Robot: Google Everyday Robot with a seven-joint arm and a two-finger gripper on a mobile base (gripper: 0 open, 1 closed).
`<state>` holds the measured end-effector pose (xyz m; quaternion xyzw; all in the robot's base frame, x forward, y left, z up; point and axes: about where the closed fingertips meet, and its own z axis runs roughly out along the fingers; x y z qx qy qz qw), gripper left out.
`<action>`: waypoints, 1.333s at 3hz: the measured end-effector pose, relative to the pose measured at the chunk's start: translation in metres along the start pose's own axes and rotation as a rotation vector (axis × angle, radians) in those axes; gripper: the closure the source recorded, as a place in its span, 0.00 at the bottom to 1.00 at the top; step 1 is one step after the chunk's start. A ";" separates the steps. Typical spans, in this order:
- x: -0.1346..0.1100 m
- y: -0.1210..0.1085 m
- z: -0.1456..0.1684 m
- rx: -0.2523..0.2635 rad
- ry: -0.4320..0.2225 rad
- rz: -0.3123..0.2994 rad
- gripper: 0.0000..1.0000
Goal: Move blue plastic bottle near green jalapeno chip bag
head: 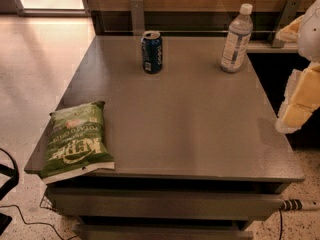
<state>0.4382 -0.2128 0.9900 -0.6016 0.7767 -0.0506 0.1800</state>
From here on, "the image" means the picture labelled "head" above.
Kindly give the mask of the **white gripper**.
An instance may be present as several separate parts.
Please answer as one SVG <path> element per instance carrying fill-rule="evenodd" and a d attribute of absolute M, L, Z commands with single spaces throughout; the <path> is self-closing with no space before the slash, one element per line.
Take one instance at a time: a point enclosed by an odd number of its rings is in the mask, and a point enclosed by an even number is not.
<path fill-rule="evenodd" d="M 280 29 L 275 36 L 284 42 L 298 43 L 298 53 L 311 63 L 303 71 L 294 69 L 288 78 L 275 127 L 291 134 L 308 121 L 320 107 L 320 0 Z"/>

